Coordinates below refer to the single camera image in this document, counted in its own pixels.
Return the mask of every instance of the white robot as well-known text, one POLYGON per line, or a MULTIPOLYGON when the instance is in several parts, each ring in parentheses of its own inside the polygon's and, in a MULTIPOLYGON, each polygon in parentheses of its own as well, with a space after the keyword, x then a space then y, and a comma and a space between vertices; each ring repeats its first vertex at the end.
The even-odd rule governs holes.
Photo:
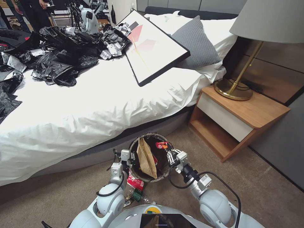
POLYGON ((96 15, 91 8, 84 8, 80 5, 81 19, 82 19, 82 31, 88 34, 94 34, 98 32, 99 23, 97 21, 96 15))
MULTIPOLYGON (((140 205, 122 212, 125 198, 124 190, 127 184, 129 163, 131 152, 123 149, 120 153, 119 163, 113 163, 111 166, 111 178, 107 185, 97 192, 97 198, 90 204, 88 209, 80 212, 72 223, 70 228, 211 228, 210 226, 194 219, 183 212, 161 205, 140 205)), ((197 174, 188 162, 187 153, 177 149, 169 148, 167 158, 170 164, 170 172, 175 170, 184 177, 187 184, 184 187, 189 188, 192 195, 200 204, 200 212, 205 219, 216 228, 226 228, 225 224, 231 218, 234 218, 234 228, 264 228, 255 219, 241 212, 241 203, 236 193, 221 181, 236 195, 239 210, 227 199, 227 197, 218 190, 208 189, 211 184, 211 178, 207 173, 197 174)))

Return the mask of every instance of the brass lamp base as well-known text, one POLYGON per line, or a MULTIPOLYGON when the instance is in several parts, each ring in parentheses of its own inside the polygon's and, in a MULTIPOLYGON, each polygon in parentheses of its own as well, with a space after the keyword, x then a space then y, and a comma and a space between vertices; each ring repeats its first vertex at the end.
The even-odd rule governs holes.
POLYGON ((252 90, 245 84, 239 82, 235 90, 229 92, 234 80, 222 79, 214 83, 216 92, 232 100, 249 100, 252 97, 252 90))

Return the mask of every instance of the lamp stand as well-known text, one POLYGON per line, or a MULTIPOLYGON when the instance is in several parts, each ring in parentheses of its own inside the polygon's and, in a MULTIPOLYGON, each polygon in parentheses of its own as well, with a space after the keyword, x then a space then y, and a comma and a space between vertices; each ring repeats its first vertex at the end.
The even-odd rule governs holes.
POLYGON ((214 83, 214 89, 216 92, 221 94, 224 97, 233 99, 233 100, 249 100, 252 97, 252 90, 246 86, 245 84, 239 82, 242 75, 258 53, 258 51, 261 49, 263 45, 263 41, 259 41, 257 46, 255 47, 253 53, 249 57, 247 63, 245 64, 244 68, 240 72, 239 76, 235 81, 232 79, 222 79, 214 83))

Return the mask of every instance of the black headboard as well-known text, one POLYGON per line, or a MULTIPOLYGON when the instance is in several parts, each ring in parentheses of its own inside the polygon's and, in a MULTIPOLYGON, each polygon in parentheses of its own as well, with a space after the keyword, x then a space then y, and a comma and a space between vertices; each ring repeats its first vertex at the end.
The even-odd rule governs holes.
MULTIPOLYGON (((146 14, 167 14, 174 13, 179 10, 178 15, 185 16, 188 18, 195 18, 197 15, 200 16, 201 20, 223 20, 223 19, 233 19, 237 17, 237 14, 229 14, 229 13, 218 13, 218 12, 208 12, 208 11, 198 11, 198 10, 187 10, 187 9, 172 9, 172 8, 162 8, 162 7, 154 7, 148 6, 145 10, 146 14)), ((243 57, 245 50, 247 50, 250 44, 250 40, 238 37, 237 41, 230 49, 228 54, 223 60, 223 66, 226 68, 227 73, 226 77, 229 76, 243 57)))

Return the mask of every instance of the abstract artwork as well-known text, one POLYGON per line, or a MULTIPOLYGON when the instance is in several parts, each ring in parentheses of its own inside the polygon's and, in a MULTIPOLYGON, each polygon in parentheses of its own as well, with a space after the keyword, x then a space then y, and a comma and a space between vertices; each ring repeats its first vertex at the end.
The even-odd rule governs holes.
POLYGON ((121 23, 128 23, 132 42, 126 56, 139 86, 151 82, 190 56, 189 50, 133 10, 121 23))

